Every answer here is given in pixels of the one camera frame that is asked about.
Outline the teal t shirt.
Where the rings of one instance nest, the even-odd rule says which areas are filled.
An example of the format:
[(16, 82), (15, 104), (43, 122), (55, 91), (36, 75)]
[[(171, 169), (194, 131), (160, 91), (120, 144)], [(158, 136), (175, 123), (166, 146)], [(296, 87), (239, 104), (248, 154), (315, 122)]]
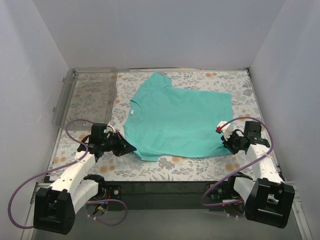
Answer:
[(219, 157), (230, 152), (216, 128), (232, 118), (230, 93), (173, 87), (168, 76), (155, 72), (130, 100), (124, 135), (143, 161)]

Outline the clear plastic bin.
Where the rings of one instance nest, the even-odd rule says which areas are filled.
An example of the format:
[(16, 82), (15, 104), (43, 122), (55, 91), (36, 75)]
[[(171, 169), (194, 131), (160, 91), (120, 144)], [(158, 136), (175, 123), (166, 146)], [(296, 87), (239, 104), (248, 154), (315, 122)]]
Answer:
[(52, 125), (64, 129), (73, 120), (109, 123), (117, 95), (115, 67), (70, 69), (53, 112)]

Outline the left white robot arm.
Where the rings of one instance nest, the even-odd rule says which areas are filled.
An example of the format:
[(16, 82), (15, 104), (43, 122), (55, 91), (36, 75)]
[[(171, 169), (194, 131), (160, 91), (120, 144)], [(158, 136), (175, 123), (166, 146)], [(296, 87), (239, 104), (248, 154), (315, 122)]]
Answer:
[(105, 123), (93, 123), (90, 134), (78, 143), (74, 163), (66, 167), (47, 188), (41, 187), (36, 192), (35, 229), (67, 235), (77, 212), (85, 205), (95, 205), (102, 212), (107, 211), (112, 202), (126, 206), (101, 175), (88, 172), (105, 152), (121, 157), (136, 151), (136, 148), (119, 131)]

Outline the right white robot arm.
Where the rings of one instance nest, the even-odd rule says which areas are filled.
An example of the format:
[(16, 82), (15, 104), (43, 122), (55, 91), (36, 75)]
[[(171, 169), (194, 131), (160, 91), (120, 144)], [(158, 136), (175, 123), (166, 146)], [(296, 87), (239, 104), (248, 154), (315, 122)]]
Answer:
[(236, 173), (226, 186), (227, 195), (232, 199), (244, 200), (247, 220), (283, 229), (288, 223), (295, 197), (293, 186), (288, 185), (279, 175), (269, 155), (270, 143), (262, 137), (262, 125), (246, 121), (244, 131), (234, 129), (230, 123), (221, 121), (216, 131), (222, 133), (223, 146), (233, 155), (244, 151), (253, 162), (256, 180), (242, 173)]

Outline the floral table mat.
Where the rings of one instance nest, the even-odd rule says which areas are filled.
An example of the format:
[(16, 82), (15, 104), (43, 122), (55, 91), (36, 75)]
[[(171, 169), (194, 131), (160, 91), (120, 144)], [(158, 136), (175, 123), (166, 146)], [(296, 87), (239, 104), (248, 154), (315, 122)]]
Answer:
[[(246, 117), (260, 118), (261, 113), (254, 88), (247, 70), (238, 71), (168, 71), (176, 88), (230, 93), (232, 95), (234, 126), (242, 129)], [(140, 85), (152, 75), (151, 71), (119, 71), (116, 78), (117, 95), (113, 103), (112, 123), (122, 132), (130, 110), (130, 99)], [(72, 162), (78, 141), (88, 135), (88, 130), (71, 130), (58, 134), (49, 180), (55, 181), (63, 172), (64, 165)], [(156, 162), (140, 160), (130, 153), (115, 157), (105, 153), (90, 169), (91, 174), (103, 176), (107, 181), (218, 181), (233, 171), (243, 168), (246, 175), (253, 176), (249, 159), (243, 152), (209, 158), (184, 158), (161, 156)]]

